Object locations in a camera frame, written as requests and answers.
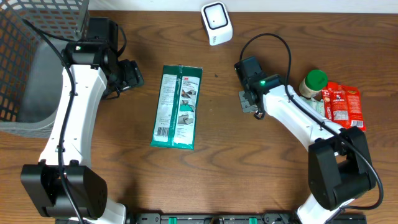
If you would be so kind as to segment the green lid jar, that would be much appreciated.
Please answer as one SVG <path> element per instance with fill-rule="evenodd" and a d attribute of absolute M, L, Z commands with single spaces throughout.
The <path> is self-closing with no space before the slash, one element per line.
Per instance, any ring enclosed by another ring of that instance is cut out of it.
<path fill-rule="evenodd" d="M 299 92 L 305 98 L 314 98 L 328 84 L 328 76 L 322 70 L 312 70 L 299 85 Z"/>

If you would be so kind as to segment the light teal wipes pack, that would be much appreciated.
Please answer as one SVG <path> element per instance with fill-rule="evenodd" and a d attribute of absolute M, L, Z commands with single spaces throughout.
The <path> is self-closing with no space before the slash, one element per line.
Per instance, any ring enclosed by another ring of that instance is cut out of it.
<path fill-rule="evenodd" d="M 314 98 L 307 99 L 303 96 L 300 97 L 304 102 L 306 102 L 311 108 L 313 108 L 317 113 L 324 116 L 325 115 L 325 104 L 323 100 L 316 100 Z"/>

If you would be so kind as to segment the green white packet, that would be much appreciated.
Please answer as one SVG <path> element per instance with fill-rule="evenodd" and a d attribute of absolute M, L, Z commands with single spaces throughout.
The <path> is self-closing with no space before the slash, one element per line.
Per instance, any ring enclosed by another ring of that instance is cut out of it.
<path fill-rule="evenodd" d="M 203 69 L 165 65 L 151 146 L 193 150 Z"/>

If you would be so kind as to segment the narrow red stick packet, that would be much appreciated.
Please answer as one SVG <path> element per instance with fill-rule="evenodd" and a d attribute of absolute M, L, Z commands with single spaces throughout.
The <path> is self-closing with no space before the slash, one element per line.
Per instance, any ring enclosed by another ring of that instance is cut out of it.
<path fill-rule="evenodd" d="M 322 99 L 324 102 L 325 117 L 329 120 L 333 120 L 333 112 L 331 107 L 331 93 L 329 90 L 324 88 L 322 90 Z"/>

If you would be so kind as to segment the red snack packet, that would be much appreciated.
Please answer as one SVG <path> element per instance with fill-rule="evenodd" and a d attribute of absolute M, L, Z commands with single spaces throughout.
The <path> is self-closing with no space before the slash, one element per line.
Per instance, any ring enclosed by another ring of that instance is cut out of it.
<path fill-rule="evenodd" d="M 366 131 L 360 91 L 356 87 L 336 82 L 329 82 L 325 88 L 331 93 L 332 121 L 345 129 L 356 126 Z"/>

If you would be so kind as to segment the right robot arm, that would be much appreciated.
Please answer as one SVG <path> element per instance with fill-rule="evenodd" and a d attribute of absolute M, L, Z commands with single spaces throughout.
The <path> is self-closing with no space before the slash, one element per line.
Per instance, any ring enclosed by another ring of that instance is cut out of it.
<path fill-rule="evenodd" d="M 281 122 L 308 152 L 311 194 L 292 213 L 267 213 L 265 223 L 366 223 L 345 213 L 349 204 L 375 188 L 376 176 L 365 134 L 343 128 L 317 113 L 280 75 L 266 75 L 255 57 L 234 64 L 243 98 L 256 106 L 256 119 Z"/>

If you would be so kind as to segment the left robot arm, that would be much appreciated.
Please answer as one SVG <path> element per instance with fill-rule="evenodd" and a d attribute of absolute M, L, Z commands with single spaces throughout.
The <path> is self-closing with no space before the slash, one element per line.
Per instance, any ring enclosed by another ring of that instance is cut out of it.
<path fill-rule="evenodd" d="M 57 223 L 134 222 L 127 206 L 108 197 L 106 181 L 91 169 L 91 142 L 101 100 L 142 86 L 133 60 L 121 60 L 124 31 L 105 17 L 89 20 L 87 35 L 56 51 L 62 94 L 49 140 L 36 164 L 22 167 L 21 182 L 42 217 Z"/>

